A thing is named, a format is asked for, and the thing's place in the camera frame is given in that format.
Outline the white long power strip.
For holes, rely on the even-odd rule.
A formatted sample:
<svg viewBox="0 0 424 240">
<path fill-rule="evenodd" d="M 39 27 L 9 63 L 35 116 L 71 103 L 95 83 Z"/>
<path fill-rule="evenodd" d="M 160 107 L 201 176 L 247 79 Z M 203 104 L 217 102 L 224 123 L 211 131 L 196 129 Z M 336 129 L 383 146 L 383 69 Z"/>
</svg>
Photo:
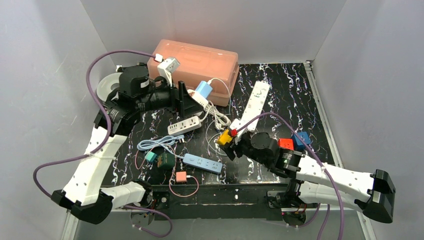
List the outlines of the white long power strip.
<svg viewBox="0 0 424 240">
<path fill-rule="evenodd" d="M 264 108 L 270 85 L 265 81 L 256 81 L 249 99 L 246 103 L 241 119 L 235 119 L 230 124 L 230 129 L 239 129 L 254 117 L 260 115 Z"/>
</svg>

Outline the yellow cube socket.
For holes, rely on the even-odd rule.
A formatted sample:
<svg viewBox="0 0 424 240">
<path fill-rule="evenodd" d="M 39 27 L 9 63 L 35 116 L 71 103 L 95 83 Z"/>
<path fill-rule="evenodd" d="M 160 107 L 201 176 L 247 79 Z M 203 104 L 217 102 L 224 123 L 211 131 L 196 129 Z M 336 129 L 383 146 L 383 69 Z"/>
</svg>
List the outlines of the yellow cube socket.
<svg viewBox="0 0 424 240">
<path fill-rule="evenodd" d="M 231 130 L 226 129 L 224 132 L 217 138 L 216 143 L 219 146 L 225 146 L 226 144 L 230 144 L 233 140 L 233 136 L 231 135 Z"/>
</svg>

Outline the white cube charger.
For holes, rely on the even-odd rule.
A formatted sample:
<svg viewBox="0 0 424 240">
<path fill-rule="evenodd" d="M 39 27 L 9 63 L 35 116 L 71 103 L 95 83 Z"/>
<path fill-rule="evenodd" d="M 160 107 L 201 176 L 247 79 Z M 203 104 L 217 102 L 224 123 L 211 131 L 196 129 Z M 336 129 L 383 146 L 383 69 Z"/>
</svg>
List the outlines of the white cube charger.
<svg viewBox="0 0 424 240">
<path fill-rule="evenodd" d="M 203 109 L 207 107 L 209 101 L 205 97 L 203 97 L 199 92 L 192 89 L 188 89 L 187 91 L 190 97 L 197 103 L 199 103 L 203 107 Z"/>
</svg>

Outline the teal plug adapter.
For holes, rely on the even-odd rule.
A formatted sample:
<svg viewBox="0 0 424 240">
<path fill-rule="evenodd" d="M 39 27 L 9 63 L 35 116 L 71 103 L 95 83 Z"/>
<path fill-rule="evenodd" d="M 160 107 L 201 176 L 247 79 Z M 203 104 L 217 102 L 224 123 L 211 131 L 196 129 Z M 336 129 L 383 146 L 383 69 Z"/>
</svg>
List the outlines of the teal plug adapter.
<svg viewBox="0 0 424 240">
<path fill-rule="evenodd" d="M 148 163 L 154 163 L 157 159 L 158 155 L 152 151 L 149 151 L 146 155 L 145 155 L 145 160 Z"/>
</svg>

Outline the pink translucent plastic storage box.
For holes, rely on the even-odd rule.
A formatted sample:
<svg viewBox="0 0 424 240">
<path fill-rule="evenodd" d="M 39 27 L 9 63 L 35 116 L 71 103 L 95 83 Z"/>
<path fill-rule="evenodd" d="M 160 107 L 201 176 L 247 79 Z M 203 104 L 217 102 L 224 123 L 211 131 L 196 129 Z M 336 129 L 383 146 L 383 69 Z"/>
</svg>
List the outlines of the pink translucent plastic storage box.
<svg viewBox="0 0 424 240">
<path fill-rule="evenodd" d="M 183 81 L 188 90 L 195 90 L 201 81 L 214 79 L 210 84 L 213 90 L 207 99 L 216 106 L 228 106 L 229 94 L 233 92 L 239 74 L 236 52 L 162 39 L 154 53 L 165 59 L 174 57 L 180 62 L 172 73 L 175 85 Z"/>
</svg>

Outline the small light blue charger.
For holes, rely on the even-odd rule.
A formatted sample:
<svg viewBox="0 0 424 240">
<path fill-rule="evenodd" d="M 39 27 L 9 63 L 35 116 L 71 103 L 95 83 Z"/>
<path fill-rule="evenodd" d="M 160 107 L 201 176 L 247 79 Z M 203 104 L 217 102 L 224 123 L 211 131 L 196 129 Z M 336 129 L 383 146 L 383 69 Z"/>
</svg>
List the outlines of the small light blue charger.
<svg viewBox="0 0 424 240">
<path fill-rule="evenodd" d="M 195 91 L 199 93 L 203 98 L 207 99 L 213 88 L 211 86 L 212 80 L 209 81 L 201 81 L 196 87 Z"/>
</svg>

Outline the red cube socket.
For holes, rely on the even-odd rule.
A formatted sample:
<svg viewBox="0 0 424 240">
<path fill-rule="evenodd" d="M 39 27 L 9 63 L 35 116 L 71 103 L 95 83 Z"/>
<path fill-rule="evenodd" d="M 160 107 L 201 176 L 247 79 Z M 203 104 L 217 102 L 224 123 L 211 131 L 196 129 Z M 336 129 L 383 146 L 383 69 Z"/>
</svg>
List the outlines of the red cube socket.
<svg viewBox="0 0 424 240">
<path fill-rule="evenodd" d="M 280 148 L 292 151 L 295 149 L 294 141 L 291 138 L 279 138 L 277 143 Z"/>
</svg>

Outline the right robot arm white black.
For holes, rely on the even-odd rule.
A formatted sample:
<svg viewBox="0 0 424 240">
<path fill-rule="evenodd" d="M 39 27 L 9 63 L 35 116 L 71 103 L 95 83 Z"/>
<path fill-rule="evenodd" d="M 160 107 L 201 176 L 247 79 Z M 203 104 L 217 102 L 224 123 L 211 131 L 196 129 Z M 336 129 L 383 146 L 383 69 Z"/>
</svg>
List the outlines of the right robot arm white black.
<svg viewBox="0 0 424 240">
<path fill-rule="evenodd" d="M 284 202 L 338 205 L 380 223 L 394 220 L 396 188 L 385 170 L 358 172 L 318 163 L 303 152 L 282 147 L 266 132 L 244 133 L 239 138 L 226 132 L 216 143 L 230 160 L 246 156 L 289 179 Z"/>
</svg>

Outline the white usb charging hub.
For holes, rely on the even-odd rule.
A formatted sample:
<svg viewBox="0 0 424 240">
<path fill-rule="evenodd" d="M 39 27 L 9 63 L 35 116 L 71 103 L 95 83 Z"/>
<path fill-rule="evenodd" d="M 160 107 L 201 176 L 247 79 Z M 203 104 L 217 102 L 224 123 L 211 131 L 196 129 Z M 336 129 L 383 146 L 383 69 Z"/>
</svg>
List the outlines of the white usb charging hub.
<svg viewBox="0 0 424 240">
<path fill-rule="evenodd" d="M 173 123 L 167 127 L 167 133 L 170 136 L 179 136 L 187 132 L 196 130 L 202 126 L 198 116 L 192 116 L 185 120 Z"/>
</svg>

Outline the blue plug adapter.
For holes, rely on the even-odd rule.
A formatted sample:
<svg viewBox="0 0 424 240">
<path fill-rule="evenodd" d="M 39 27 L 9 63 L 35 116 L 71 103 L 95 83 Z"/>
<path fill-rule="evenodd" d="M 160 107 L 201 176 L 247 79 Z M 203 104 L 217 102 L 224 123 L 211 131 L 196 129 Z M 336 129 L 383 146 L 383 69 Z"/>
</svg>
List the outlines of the blue plug adapter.
<svg viewBox="0 0 424 240">
<path fill-rule="evenodd" d="M 303 152 L 306 149 L 306 146 L 311 144 L 310 136 L 307 132 L 301 131 L 293 134 L 291 136 L 293 141 L 293 147 L 295 151 Z"/>
</svg>

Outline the light blue power strip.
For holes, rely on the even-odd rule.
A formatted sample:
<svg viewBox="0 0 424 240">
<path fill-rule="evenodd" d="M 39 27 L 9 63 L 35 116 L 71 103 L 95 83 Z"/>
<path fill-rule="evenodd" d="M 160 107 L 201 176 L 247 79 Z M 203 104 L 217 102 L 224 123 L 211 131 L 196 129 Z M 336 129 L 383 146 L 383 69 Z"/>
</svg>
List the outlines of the light blue power strip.
<svg viewBox="0 0 424 240">
<path fill-rule="evenodd" d="M 186 153 L 183 156 L 182 162 L 186 165 L 196 167 L 204 171 L 209 171 L 214 174 L 220 174 L 223 168 L 223 164 L 221 162 L 210 160 L 189 153 Z"/>
</svg>

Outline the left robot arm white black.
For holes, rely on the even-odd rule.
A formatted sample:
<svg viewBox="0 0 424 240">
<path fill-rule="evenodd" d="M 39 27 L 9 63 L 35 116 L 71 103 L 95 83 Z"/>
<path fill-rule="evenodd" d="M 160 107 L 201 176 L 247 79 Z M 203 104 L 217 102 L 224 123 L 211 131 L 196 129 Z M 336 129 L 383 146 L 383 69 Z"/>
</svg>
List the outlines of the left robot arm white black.
<svg viewBox="0 0 424 240">
<path fill-rule="evenodd" d="M 75 173 L 63 189 L 51 195 L 53 202 L 91 224 L 104 221 L 113 209 L 147 202 L 152 188 L 144 180 L 102 187 L 117 151 L 141 121 L 142 114 L 167 108 L 187 117 L 203 110 L 182 81 L 172 86 L 162 76 L 151 79 L 146 65 L 122 67 L 118 72 L 119 86 L 101 104 Z"/>
</svg>

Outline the small pink usb charger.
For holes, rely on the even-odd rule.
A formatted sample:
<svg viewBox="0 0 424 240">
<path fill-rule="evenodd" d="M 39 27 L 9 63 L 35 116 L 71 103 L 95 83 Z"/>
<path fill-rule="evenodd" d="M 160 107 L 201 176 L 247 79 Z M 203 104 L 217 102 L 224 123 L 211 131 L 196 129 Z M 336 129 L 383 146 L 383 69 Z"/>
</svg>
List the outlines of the small pink usb charger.
<svg viewBox="0 0 424 240">
<path fill-rule="evenodd" d="M 179 171 L 175 173 L 175 181 L 177 183 L 186 183 L 188 175 L 186 171 Z"/>
</svg>

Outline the dark green cube charger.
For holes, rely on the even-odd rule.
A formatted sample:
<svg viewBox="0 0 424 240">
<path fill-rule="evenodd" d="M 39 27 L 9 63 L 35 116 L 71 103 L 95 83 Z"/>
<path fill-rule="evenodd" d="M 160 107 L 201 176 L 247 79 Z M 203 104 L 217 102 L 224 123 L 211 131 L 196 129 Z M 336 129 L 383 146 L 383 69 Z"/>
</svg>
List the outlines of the dark green cube charger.
<svg viewBox="0 0 424 240">
<path fill-rule="evenodd" d="M 172 170 L 176 164 L 176 157 L 169 152 L 163 152 L 157 157 L 157 168 L 160 170 Z"/>
</svg>

